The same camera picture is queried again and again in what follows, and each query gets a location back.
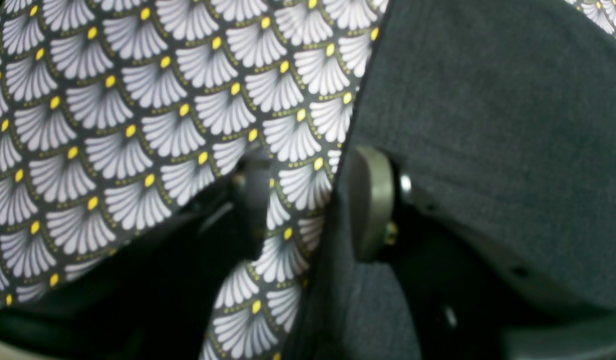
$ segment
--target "gray fabric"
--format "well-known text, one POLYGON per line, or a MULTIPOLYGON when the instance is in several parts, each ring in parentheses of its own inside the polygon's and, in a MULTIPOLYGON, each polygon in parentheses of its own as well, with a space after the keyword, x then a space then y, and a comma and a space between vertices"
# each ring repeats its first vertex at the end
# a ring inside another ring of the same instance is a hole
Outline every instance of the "gray fabric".
MULTIPOLYGON (((382 37, 353 144, 397 153, 458 219, 616 308, 616 39, 561 0, 393 0, 382 37)), ((322 341, 419 358, 394 277, 353 262, 342 216, 290 358, 322 341)))

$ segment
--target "fan pattern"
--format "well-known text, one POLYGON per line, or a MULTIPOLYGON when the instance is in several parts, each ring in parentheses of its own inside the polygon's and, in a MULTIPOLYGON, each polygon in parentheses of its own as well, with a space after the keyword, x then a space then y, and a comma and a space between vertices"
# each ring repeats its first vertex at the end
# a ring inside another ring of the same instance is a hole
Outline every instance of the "fan pattern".
POLYGON ((616 38, 616 0, 566 0, 616 38))
POLYGON ((76 280, 256 141, 264 253, 225 281, 201 356, 279 358, 387 5, 6 0, 0 308, 76 280))

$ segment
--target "patterned fabric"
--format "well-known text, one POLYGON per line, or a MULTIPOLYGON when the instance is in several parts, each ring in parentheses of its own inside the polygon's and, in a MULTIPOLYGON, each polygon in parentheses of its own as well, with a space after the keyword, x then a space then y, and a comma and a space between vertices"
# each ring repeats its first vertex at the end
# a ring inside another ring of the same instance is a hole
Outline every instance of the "patterned fabric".
POLYGON ((201 356, 278 359, 387 4, 6 0, 0 307, 76 280, 256 141, 264 252, 226 280, 201 356))
POLYGON ((566 0, 616 38, 616 0, 566 0))

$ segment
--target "yellow dot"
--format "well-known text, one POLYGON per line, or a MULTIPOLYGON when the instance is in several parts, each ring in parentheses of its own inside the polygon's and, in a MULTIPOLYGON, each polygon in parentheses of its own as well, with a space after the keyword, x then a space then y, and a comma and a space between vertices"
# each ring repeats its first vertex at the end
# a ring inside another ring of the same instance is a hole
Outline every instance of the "yellow dot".
POLYGON ((30 225, 30 233, 32 235, 38 233, 40 226, 41 226, 41 224, 39 224, 39 221, 35 221, 34 223, 32 223, 32 225, 30 225))
POLYGON ((281 63, 281 73, 282 74, 288 71, 289 68, 290 68, 290 63, 288 62, 288 60, 285 60, 284 62, 281 63))
POLYGON ((314 162, 314 170, 319 170, 323 167, 323 157, 320 157, 314 162))
POLYGON ((143 184, 149 188, 150 186, 152 186, 152 184, 154 184, 154 174, 150 174, 148 176, 146 176, 146 180, 143 182, 143 184))
POLYGON ((72 148, 70 148, 70 150, 68 150, 68 159, 74 159, 77 157, 77 155, 79 155, 79 149, 77 148, 77 146, 73 146, 72 148))
POLYGON ((306 118, 306 109, 301 109, 297 112, 297 121, 303 121, 306 118))
POLYGON ((114 86, 114 83, 116 82, 116 78, 114 77, 114 75, 110 75, 106 78, 106 88, 111 88, 112 86, 114 86))
POLYGON ((53 287, 54 285, 57 285, 57 283, 59 282, 59 274, 55 273, 52 276, 50 276, 50 286, 53 287))
POLYGON ((203 164, 205 164, 206 161, 208 161, 208 152, 204 151, 202 153, 199 154, 199 158, 197 160, 199 162, 199 165, 202 166, 203 164))
POLYGON ((88 200, 88 210, 93 210, 99 204, 99 198, 93 196, 90 200, 88 200))
POLYGON ((179 108, 179 115, 180 116, 186 116, 189 112, 190 112, 190 105, 188 105, 188 104, 183 104, 179 108))
POLYGON ((94 39, 95 36, 97 36, 97 28, 96 27, 91 27, 90 30, 88 30, 88 39, 94 39))
POLYGON ((253 142, 257 139, 258 131, 257 129, 250 130, 250 134, 248 134, 248 140, 253 142))
POLYGON ((57 109, 59 104, 61 104, 61 99, 59 98, 59 96, 55 96, 54 98, 52 98, 52 100, 50 100, 50 109, 57 109))
POLYGON ((168 65, 170 65, 170 57, 166 56, 163 59, 161 59, 161 67, 162 68, 167 68, 168 65))
POLYGON ((136 132, 137 132, 137 127, 135 125, 130 125, 125 130, 125 137, 127 138, 132 137, 132 135, 134 135, 134 133, 136 132))
POLYGON ((253 303, 253 305, 252 305, 252 313, 253 314, 258 313, 259 310, 261 310, 261 300, 255 301, 255 303, 253 303))
POLYGON ((149 7, 141 10, 141 20, 146 20, 149 17, 150 17, 150 8, 149 7))
POLYGON ((219 48, 219 46, 221 46, 221 37, 217 36, 216 38, 214 38, 214 40, 212 41, 212 48, 214 50, 217 50, 219 48))
POLYGON ((326 55, 331 57, 335 53, 335 43, 331 43, 326 48, 326 55))
POLYGON ((241 91, 241 84, 239 84, 238 82, 235 82, 235 84, 232 85, 232 88, 230 88, 230 93, 232 95, 237 95, 239 91, 241 91))
POLYGON ((264 29, 267 29, 270 27, 270 18, 269 17, 265 17, 263 18, 263 20, 261 21, 261 27, 264 29))
POLYGON ((17 170, 17 172, 15 173, 15 182, 18 183, 22 180, 22 178, 24 178, 24 171, 19 169, 17 170))

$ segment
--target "metal bolt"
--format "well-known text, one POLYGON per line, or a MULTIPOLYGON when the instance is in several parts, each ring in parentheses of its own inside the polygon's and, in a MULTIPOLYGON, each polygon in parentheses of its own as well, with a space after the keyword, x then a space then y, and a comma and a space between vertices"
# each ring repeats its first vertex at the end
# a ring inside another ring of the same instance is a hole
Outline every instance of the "metal bolt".
POLYGON ((246 176, 243 173, 235 173, 232 176, 232 184, 237 187, 240 191, 243 191, 246 188, 246 176))
POLYGON ((397 244, 397 237, 399 237, 399 227, 396 223, 390 221, 386 225, 383 242, 388 246, 394 246, 397 244))

